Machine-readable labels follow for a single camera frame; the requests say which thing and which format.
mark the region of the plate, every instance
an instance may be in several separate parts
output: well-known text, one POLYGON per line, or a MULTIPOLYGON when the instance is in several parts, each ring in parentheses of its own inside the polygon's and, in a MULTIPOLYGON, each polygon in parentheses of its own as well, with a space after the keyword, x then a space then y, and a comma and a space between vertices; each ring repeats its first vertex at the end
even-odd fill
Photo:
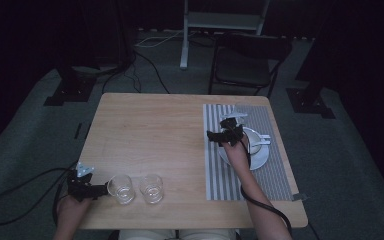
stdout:
MULTIPOLYGON (((257 135, 261 135, 258 132, 254 131, 250 128, 244 128, 244 132, 246 132, 247 134, 250 131, 256 133, 257 135)), ((229 159, 227 158, 227 154, 226 154, 226 151, 224 150, 224 147, 218 147, 218 152, 220 154, 220 157, 227 164, 230 165, 229 159)), ((250 169, 255 170, 255 169, 262 167, 267 162, 268 158, 269 158, 269 146, 268 145, 261 145, 261 148, 260 148, 260 150, 258 150, 258 152, 256 152, 255 154, 251 154, 251 167, 250 167, 250 169)))

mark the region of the table top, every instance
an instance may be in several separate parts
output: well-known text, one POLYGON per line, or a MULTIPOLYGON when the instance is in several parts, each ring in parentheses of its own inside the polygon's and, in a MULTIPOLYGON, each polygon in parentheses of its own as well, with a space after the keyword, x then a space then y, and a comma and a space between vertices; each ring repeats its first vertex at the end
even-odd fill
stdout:
MULTIPOLYGON (((120 205, 108 196, 93 201, 83 229, 252 228, 245 201, 206 200, 203 104, 248 103, 266 106, 293 194, 298 188, 267 98, 261 96, 131 94, 102 96, 80 156, 95 167, 92 184, 128 174, 136 198, 120 205), (163 179, 164 198, 146 204, 140 195, 141 176, 163 179)), ((273 201, 292 227, 305 227, 301 201, 273 201)))

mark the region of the striped placemat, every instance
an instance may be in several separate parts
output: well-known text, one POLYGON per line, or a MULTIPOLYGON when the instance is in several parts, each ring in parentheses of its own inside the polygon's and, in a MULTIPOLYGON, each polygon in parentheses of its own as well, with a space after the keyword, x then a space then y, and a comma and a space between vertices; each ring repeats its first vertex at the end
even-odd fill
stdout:
MULTIPOLYGON (((260 134, 270 135, 269 158, 260 168, 252 171, 257 182, 270 200, 292 200, 292 192, 286 178, 276 136, 270 123, 267 108, 249 106, 250 114, 246 127, 260 134)), ((207 200, 242 200, 240 182, 233 168, 225 163, 218 153, 218 144, 210 142, 207 130, 220 132, 220 116, 233 111, 234 105, 204 104, 204 141, 205 141, 205 175, 207 200)))

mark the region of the person's right hand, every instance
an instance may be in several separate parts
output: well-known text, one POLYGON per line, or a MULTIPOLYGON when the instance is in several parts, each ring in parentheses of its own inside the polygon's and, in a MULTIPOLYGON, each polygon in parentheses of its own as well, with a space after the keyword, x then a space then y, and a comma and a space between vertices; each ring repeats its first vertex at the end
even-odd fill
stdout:
MULTIPOLYGON (((245 147, 248 146, 248 137, 244 134, 242 137, 242 142, 245 147)), ((243 171, 250 171, 247 158, 247 149, 244 146, 237 142, 235 146, 230 146, 229 143, 221 143, 226 151, 227 158, 229 159, 230 165, 235 169, 237 173, 243 171)))

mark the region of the person's left hand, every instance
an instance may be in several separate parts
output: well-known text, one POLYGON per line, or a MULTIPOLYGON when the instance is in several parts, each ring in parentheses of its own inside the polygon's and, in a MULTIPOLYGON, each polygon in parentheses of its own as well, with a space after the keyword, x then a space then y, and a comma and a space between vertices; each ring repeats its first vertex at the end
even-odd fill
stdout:
POLYGON ((73 238, 91 202, 91 198, 79 202, 70 195, 60 200, 57 207, 58 223, 54 240, 73 238))

